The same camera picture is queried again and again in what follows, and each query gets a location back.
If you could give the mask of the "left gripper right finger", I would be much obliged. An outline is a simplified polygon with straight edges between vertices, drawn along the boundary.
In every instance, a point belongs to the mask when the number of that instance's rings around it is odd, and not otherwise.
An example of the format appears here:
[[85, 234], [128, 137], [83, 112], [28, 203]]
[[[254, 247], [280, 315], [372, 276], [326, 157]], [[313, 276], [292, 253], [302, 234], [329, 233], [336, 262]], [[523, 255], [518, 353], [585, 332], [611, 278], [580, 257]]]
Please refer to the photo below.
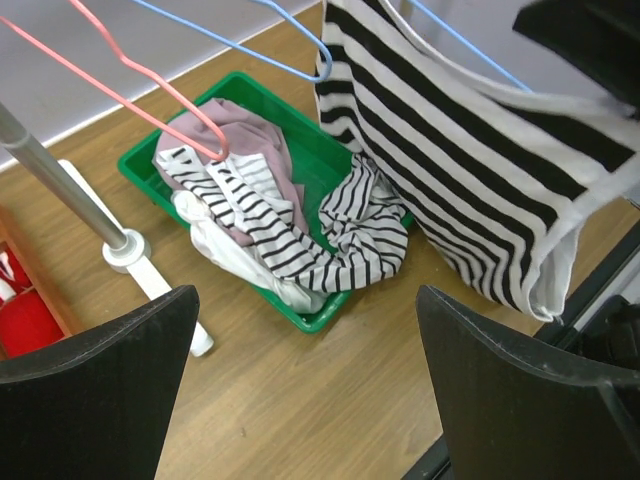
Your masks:
[[551, 346], [432, 286], [416, 312], [455, 478], [638, 478], [638, 371]]

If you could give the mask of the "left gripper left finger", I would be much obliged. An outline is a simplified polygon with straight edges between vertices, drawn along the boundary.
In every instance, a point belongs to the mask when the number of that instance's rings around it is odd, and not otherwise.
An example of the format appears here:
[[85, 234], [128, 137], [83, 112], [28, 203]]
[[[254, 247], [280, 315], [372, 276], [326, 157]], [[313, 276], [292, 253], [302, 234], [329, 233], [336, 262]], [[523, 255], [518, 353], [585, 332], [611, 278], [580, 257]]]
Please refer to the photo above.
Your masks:
[[4, 479], [152, 479], [199, 314], [180, 286], [1, 364]]

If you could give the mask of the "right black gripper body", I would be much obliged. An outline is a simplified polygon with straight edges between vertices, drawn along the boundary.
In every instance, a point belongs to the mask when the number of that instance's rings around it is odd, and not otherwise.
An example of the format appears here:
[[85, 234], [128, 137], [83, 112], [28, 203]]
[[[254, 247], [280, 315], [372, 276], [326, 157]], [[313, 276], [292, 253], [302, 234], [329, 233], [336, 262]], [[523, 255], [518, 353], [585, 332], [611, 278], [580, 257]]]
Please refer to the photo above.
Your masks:
[[547, 48], [639, 116], [639, 2], [533, 1], [512, 30]]

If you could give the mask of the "wide striped tank top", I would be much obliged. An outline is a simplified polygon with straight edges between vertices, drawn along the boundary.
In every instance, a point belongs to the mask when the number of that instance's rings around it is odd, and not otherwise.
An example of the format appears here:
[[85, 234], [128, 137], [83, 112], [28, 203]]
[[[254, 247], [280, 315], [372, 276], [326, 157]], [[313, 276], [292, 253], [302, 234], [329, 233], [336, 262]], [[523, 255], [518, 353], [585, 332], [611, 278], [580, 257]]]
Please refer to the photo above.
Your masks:
[[565, 307], [578, 238], [639, 181], [639, 126], [595, 101], [478, 75], [388, 1], [327, 1], [321, 127], [372, 160], [478, 293], [543, 322]]

